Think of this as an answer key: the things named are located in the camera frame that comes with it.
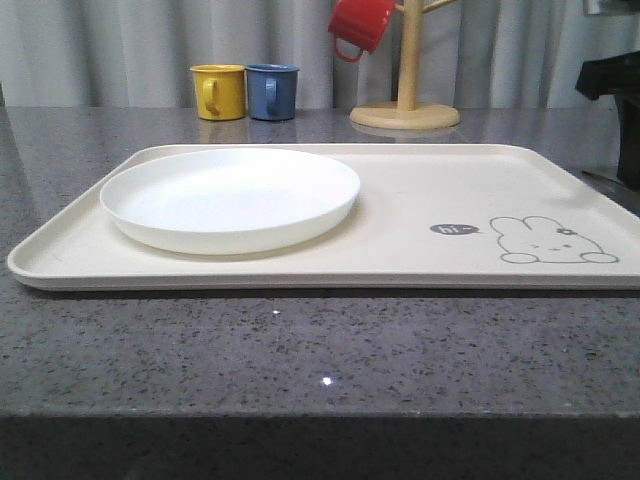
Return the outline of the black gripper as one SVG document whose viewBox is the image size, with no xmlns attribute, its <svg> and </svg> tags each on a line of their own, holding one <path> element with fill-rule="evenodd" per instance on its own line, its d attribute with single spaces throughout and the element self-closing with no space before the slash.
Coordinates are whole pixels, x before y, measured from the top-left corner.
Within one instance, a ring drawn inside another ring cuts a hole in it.
<svg viewBox="0 0 640 480">
<path fill-rule="evenodd" d="M 582 64 L 575 88 L 591 101 L 613 96 L 620 127 L 617 178 L 639 189 L 639 55 L 623 54 Z"/>
</svg>

